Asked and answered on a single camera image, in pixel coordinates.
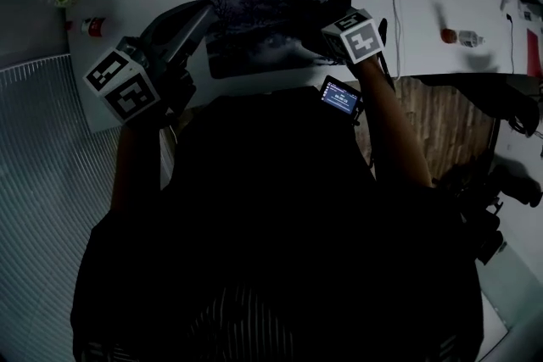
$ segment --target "small display screen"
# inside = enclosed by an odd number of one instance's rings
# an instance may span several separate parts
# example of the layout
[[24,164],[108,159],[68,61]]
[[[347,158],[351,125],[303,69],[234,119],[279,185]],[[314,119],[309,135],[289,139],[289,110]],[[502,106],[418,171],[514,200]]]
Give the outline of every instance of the small display screen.
[[321,100],[335,108],[343,110],[347,114],[352,114],[358,103],[358,96],[328,81],[326,88],[322,92]]

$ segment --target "metal grate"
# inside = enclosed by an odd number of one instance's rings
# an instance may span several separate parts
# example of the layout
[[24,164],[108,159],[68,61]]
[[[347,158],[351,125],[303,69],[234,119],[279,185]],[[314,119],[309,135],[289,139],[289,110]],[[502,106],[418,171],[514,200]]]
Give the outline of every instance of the metal grate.
[[91,134],[70,55],[0,70],[0,352],[72,361],[70,311],[120,128]]

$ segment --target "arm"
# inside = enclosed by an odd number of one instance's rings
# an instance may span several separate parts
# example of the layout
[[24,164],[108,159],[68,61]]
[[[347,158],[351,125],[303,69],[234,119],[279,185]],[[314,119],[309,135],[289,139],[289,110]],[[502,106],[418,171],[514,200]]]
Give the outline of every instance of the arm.
[[350,65],[350,70],[361,85],[379,182],[431,187],[423,151],[377,57]]
[[111,209],[127,211],[152,203],[160,193],[158,128],[120,131]]

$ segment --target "dark cloth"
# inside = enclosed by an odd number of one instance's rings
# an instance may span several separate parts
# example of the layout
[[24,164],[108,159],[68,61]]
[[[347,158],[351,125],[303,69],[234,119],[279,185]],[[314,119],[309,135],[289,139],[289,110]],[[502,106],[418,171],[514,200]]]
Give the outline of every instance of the dark cloth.
[[324,109],[310,88],[222,97],[183,130],[160,203],[92,230],[76,360],[89,343],[143,362],[475,359],[479,281],[455,204],[380,188]]

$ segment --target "wooden floor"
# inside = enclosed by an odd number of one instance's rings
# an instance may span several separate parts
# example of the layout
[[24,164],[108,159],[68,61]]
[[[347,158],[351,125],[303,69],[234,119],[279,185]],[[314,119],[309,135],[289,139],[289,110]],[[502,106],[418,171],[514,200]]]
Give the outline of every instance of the wooden floor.
[[[358,82],[349,85],[358,89]],[[424,150],[430,173],[440,180],[455,165],[469,164],[490,145],[494,119],[486,116],[452,86],[426,86],[411,77],[395,83],[396,95]],[[201,110],[186,110],[176,134]],[[365,113],[356,127],[356,141],[369,163],[372,147]]]

